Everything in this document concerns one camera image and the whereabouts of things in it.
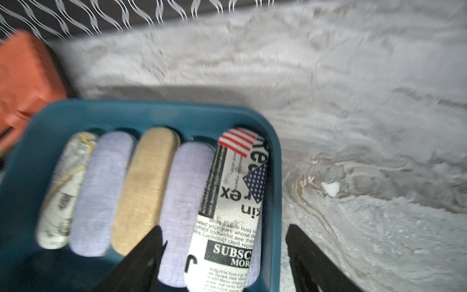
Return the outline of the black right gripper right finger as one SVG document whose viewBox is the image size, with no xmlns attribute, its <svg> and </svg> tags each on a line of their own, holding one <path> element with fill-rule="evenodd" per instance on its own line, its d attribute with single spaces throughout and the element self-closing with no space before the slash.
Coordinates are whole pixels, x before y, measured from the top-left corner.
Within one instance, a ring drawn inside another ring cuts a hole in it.
<svg viewBox="0 0 467 292">
<path fill-rule="evenodd" d="M 362 292 L 298 225 L 289 225 L 286 243 L 298 292 Z"/>
</svg>

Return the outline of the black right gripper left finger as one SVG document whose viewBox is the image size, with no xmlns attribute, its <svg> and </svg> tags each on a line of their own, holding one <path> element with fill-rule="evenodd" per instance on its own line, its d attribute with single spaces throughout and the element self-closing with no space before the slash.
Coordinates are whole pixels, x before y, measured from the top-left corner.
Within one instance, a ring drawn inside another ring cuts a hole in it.
<svg viewBox="0 0 467 292">
<path fill-rule="evenodd" d="M 161 227 L 155 226 L 91 290 L 93 292 L 155 292 L 166 245 L 162 239 Z"/>
</svg>

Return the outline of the lavender fabric glasses case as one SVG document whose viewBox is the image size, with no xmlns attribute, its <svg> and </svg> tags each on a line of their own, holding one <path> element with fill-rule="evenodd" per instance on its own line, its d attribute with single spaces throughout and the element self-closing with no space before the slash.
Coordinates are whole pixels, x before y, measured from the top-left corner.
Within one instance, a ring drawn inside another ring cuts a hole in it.
<svg viewBox="0 0 467 292">
<path fill-rule="evenodd" d="M 88 164 L 69 236 L 72 251 L 83 257 L 104 256 L 136 138 L 123 131 L 100 137 Z"/>
<path fill-rule="evenodd" d="M 186 142 L 174 155 L 159 218 L 165 251 L 158 280 L 167 286 L 186 287 L 186 259 L 214 154 L 207 143 Z"/>
<path fill-rule="evenodd" d="M 252 286 L 260 275 L 261 269 L 261 238 L 262 238 L 262 221 L 259 219 L 257 225 L 257 231 L 255 235 L 255 242 L 252 249 L 251 264 L 249 267 L 249 272 L 246 280 L 245 287 L 248 288 Z"/>
</svg>

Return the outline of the tan fabric glasses case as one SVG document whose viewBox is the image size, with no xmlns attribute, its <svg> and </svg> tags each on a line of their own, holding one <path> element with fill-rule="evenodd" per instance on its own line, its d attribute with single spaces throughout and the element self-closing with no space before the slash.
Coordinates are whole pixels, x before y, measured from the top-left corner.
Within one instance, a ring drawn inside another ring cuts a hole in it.
<svg viewBox="0 0 467 292">
<path fill-rule="evenodd" d="M 170 128 L 147 130 L 137 143 L 111 233 L 113 249 L 126 256 L 158 225 L 167 181 L 180 146 Z"/>
</svg>

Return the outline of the newspaper print glasses case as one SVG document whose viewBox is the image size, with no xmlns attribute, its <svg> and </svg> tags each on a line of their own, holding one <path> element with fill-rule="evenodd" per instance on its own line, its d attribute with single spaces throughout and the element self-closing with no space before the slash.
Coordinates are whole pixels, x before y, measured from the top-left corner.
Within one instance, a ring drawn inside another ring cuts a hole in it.
<svg viewBox="0 0 467 292">
<path fill-rule="evenodd" d="M 184 269 L 188 291 L 246 287 L 268 163 L 268 143 L 252 130 L 232 128 L 218 139 Z"/>
</svg>

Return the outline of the cream map print glasses case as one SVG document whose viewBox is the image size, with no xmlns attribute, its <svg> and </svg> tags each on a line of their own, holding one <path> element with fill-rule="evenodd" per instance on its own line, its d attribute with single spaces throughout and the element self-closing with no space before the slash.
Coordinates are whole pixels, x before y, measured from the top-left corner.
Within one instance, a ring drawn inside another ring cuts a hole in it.
<svg viewBox="0 0 467 292">
<path fill-rule="evenodd" d="M 83 131 L 72 135 L 54 169 L 36 225 L 36 242 L 44 249 L 67 245 L 75 204 L 99 135 Z"/>
</svg>

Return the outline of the teal plastic storage tray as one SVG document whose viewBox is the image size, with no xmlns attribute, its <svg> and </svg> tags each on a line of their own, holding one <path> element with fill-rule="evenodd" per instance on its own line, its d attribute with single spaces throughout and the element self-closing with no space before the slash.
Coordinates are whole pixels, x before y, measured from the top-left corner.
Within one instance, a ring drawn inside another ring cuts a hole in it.
<svg viewBox="0 0 467 292">
<path fill-rule="evenodd" d="M 217 140 L 243 127 L 259 133 L 271 154 L 265 200 L 261 273 L 253 292 L 280 289 L 282 230 L 281 146 L 272 125 L 242 107 L 196 103 L 65 100 L 36 114 L 9 156 L 1 182 L 1 290 L 87 292 L 121 260 L 110 251 L 88 258 L 69 248 L 47 250 L 35 240 L 38 214 L 52 173 L 69 138 L 81 131 L 127 131 L 135 137 L 156 126 L 174 129 L 183 141 Z"/>
</svg>

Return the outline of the orange plastic tool case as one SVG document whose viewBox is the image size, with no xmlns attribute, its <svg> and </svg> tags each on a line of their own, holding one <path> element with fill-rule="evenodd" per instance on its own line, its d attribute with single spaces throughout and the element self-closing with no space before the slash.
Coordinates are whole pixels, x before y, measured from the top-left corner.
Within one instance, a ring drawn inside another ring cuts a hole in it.
<svg viewBox="0 0 467 292">
<path fill-rule="evenodd" d="M 19 31 L 1 45 L 1 154 L 16 144 L 31 118 L 67 91 L 47 46 Z"/>
</svg>

